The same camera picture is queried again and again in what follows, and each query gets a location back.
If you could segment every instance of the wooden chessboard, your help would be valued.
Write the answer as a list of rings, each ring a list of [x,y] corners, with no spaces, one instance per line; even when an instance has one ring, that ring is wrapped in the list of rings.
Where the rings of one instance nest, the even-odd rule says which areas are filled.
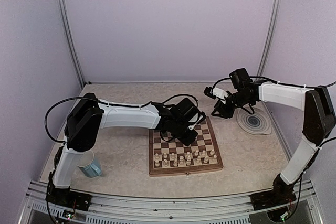
[[[190,146],[183,145],[179,140],[173,140],[169,143],[163,141],[160,138],[160,131],[150,130],[149,131],[149,175],[150,176],[172,176],[172,175],[184,175],[184,174],[195,174],[195,173],[206,173],[214,172],[223,169],[222,158],[220,157],[219,148],[217,145],[216,137],[211,126],[210,118],[206,119],[199,125],[195,126],[195,130],[198,132],[197,139]],[[164,139],[168,140],[171,136],[165,136]],[[215,150],[215,155],[217,155],[216,161],[212,160],[212,155],[210,155],[211,150]],[[195,151],[198,150],[201,153],[203,150],[206,151],[207,156],[209,156],[208,163],[204,163],[204,158],[201,158],[201,162],[196,162]],[[190,165],[181,165],[178,162],[177,166],[173,165],[172,153],[177,155],[177,159],[180,156],[184,156],[186,159],[187,152],[192,154],[192,159]],[[155,154],[159,155],[159,166],[155,166]],[[164,160],[164,153],[167,153],[167,160],[169,161],[168,166],[163,166],[162,162]]]

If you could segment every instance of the blue mug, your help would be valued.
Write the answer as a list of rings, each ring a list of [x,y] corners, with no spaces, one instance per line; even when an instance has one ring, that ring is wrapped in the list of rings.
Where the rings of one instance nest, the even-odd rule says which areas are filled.
[[[84,152],[78,162],[78,168],[89,178],[97,177],[102,174],[99,162],[92,150]]]

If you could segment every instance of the round coaster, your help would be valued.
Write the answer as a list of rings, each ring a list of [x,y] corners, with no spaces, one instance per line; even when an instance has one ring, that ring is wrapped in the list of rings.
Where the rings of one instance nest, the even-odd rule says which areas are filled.
[[[246,132],[253,135],[271,134],[271,121],[264,111],[254,108],[255,113],[250,115],[239,109],[237,113],[238,125]]]

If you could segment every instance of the vertical metal post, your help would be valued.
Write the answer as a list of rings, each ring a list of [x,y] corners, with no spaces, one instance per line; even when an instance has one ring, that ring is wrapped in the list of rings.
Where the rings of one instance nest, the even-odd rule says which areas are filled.
[[[75,68],[78,82],[81,88],[83,88],[85,85],[85,80],[84,80],[84,76],[83,76],[83,73],[82,73],[82,70],[79,64],[77,54],[76,54],[75,46],[73,44],[74,40],[72,39],[72,35],[71,35],[65,0],[58,0],[58,4],[59,4],[60,12],[61,12],[62,23],[63,23],[64,31],[66,34],[73,67]]]
[[[258,72],[257,72],[258,76],[262,76],[263,73],[264,73],[264,70],[265,70],[265,66],[266,66],[266,63],[267,63],[268,55],[269,55],[269,50],[270,50],[271,43],[272,43],[273,34],[274,34],[274,31],[275,31],[275,26],[276,26],[276,21],[277,21],[277,17],[278,17],[279,7],[280,7],[280,0],[273,0],[271,20],[269,22],[266,42],[265,42],[265,45],[264,45],[264,50],[263,50],[263,53],[262,53],[261,62],[259,64],[259,68],[258,68]]]

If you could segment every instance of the white wall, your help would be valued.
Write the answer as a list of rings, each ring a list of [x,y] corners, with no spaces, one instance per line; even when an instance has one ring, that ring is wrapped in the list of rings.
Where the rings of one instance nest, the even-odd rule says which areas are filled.
[[[283,82],[320,85],[336,80],[336,0],[281,0],[264,76]],[[329,88],[336,106],[336,86]],[[303,113],[269,104],[294,151],[300,141]],[[330,137],[336,135],[334,130]],[[323,147],[310,177],[326,223],[335,223],[336,141]]]
[[[0,0],[0,213],[12,224],[31,179],[37,180],[52,141],[47,109],[78,95],[79,84],[57,0]],[[70,104],[50,115],[56,135]]]
[[[256,74],[273,0],[66,0],[86,81]]]

